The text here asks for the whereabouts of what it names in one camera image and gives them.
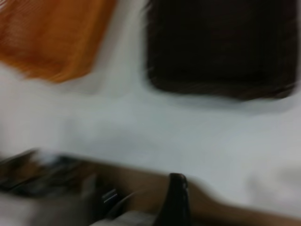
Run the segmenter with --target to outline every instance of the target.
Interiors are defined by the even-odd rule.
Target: white object
[[[1,226],[88,226],[88,200],[62,198],[25,199],[0,194]]]

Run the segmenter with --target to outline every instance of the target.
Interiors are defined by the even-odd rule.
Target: black object
[[[293,91],[297,0],[149,0],[147,10],[156,88],[239,99]]]
[[[93,212],[94,221],[102,219],[115,219],[124,213],[126,202],[122,202],[125,198],[120,191],[113,186],[99,186],[95,193]]]
[[[154,226],[191,226],[186,177],[183,174],[172,173],[169,178],[167,196]]]

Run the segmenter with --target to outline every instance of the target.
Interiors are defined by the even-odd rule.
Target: brown surface
[[[297,0],[149,0],[148,9],[156,88],[240,99],[292,92]]]
[[[130,210],[156,213],[164,200],[168,176],[97,163],[97,171],[125,193],[138,192],[131,198]],[[193,218],[217,226],[301,226],[292,218],[265,214],[221,204],[190,181],[190,202]]]
[[[5,0],[0,60],[31,78],[63,82],[93,64],[117,0]]]

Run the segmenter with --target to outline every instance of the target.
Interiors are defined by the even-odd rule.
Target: white wall
[[[120,1],[94,72],[83,79],[25,81],[1,66],[1,153],[41,147],[182,172],[224,201],[298,216],[300,90],[242,103],[153,90],[142,65],[143,4]]]

